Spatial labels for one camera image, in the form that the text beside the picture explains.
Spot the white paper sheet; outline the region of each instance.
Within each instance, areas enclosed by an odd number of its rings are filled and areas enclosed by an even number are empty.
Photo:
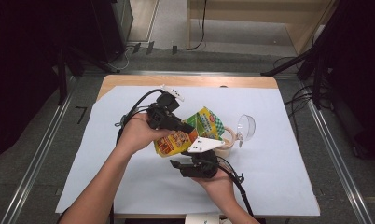
[[[98,101],[90,116],[82,144],[67,178],[56,212],[63,212],[96,175],[115,146],[122,115],[156,87],[115,87]],[[240,115],[256,121],[253,138],[231,150],[228,161],[243,173],[243,187],[255,215],[317,217],[319,207],[301,158],[285,107],[276,89],[174,87],[185,96],[174,113],[186,119],[208,107],[225,126],[236,129]],[[158,94],[141,105],[155,102]],[[153,145],[136,153],[126,170],[115,199],[117,214],[219,213],[205,191],[184,178]],[[244,206],[240,192],[236,198]]]

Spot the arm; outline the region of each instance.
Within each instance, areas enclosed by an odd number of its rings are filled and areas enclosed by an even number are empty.
[[[237,203],[233,191],[233,182],[228,175],[218,170],[211,179],[192,178],[207,191],[211,200],[233,224],[258,223]]]
[[[132,155],[151,141],[172,133],[168,130],[150,129],[146,120],[146,114],[137,114],[127,123],[103,167],[64,214],[60,223],[106,222]]]

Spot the metal rail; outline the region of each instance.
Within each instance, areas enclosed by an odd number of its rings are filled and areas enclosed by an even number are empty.
[[[322,111],[316,109],[313,101],[309,102],[309,108],[312,112],[312,116],[316,122],[316,125],[318,126],[319,132],[324,139],[330,159],[333,161],[333,165],[335,166],[336,172],[339,175],[341,184],[344,186],[344,190],[347,194],[348,199],[350,200],[351,206],[354,209],[359,223],[373,223],[371,215],[368,211],[368,207],[366,206],[365,201],[361,193],[359,192],[359,189],[355,184],[354,179],[344,162],[344,159],[340,154],[339,148],[337,147],[332,133],[327,127]]]
[[[62,105],[57,107],[57,110],[48,126],[45,135],[43,136],[41,143],[39,144],[34,157],[25,172],[24,178],[17,187],[12,201],[7,209],[7,212],[4,215],[1,223],[16,223],[17,218],[21,212],[22,207],[24,206],[25,201],[28,198],[28,195],[31,191],[31,188],[34,185],[35,179],[39,173],[39,170],[43,164],[43,161],[48,154],[51,142],[60,126],[60,123],[63,120],[65,111],[67,110],[69,103],[71,102],[72,95],[78,83],[78,77],[71,77],[69,80],[69,93],[66,96]]]

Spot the wooden table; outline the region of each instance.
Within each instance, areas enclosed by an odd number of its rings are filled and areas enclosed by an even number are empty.
[[[306,50],[319,26],[331,15],[335,2],[335,0],[208,0],[205,19],[285,23],[296,53],[301,54]],[[190,19],[202,19],[203,9],[204,0],[188,0],[188,49],[190,49]]]
[[[104,79],[56,212],[70,206],[112,151],[118,132],[113,124],[120,115],[148,90],[162,84],[176,86],[184,93],[185,102],[175,110],[181,119],[202,105],[216,111],[226,124],[237,125],[242,114],[254,115],[257,130],[253,139],[241,148],[234,146],[236,151],[231,151],[229,161],[245,176],[243,187],[256,217],[319,216],[313,187],[274,78],[161,75],[112,75]],[[173,160],[182,157],[175,155]],[[205,191],[183,178],[169,159],[157,155],[153,146],[132,157],[115,198],[116,217],[183,218],[186,213],[218,212]],[[244,207],[241,195],[235,193]]]
[[[97,101],[115,86],[202,86],[202,87],[243,87],[278,89],[272,77],[204,77],[204,76],[137,76],[109,75],[104,78]]]

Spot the black stand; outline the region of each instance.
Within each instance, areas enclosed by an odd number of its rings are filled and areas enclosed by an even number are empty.
[[[312,100],[315,106],[320,109],[320,89],[321,80],[323,73],[328,69],[328,61],[326,55],[331,51],[330,41],[333,33],[337,33],[339,27],[342,25],[342,18],[345,16],[345,12],[349,6],[348,0],[340,0],[336,11],[333,13],[329,22],[327,23],[323,32],[318,36],[318,39],[314,45],[299,55],[298,57],[281,64],[280,66],[270,70],[269,72],[260,73],[264,77],[273,77],[278,73],[284,71],[290,66],[293,66],[301,61],[304,61],[303,65],[298,70],[298,78],[300,80],[306,80],[315,70],[314,73],[314,83],[312,90]]]
[[[80,57],[89,63],[95,65],[96,67],[100,68],[101,70],[105,71],[106,73],[113,73],[113,71],[97,61],[96,59],[92,58],[91,56],[87,55],[85,52],[81,51],[80,49],[74,47],[61,47],[58,57],[57,57],[57,67],[58,67],[58,76],[59,76],[59,85],[60,85],[60,99],[59,105],[63,103],[68,94],[67,84],[66,84],[66,72],[65,72],[65,65],[68,65],[68,68],[71,70],[71,73],[75,77],[81,77],[84,72],[84,68],[81,65],[80,61],[76,57]]]

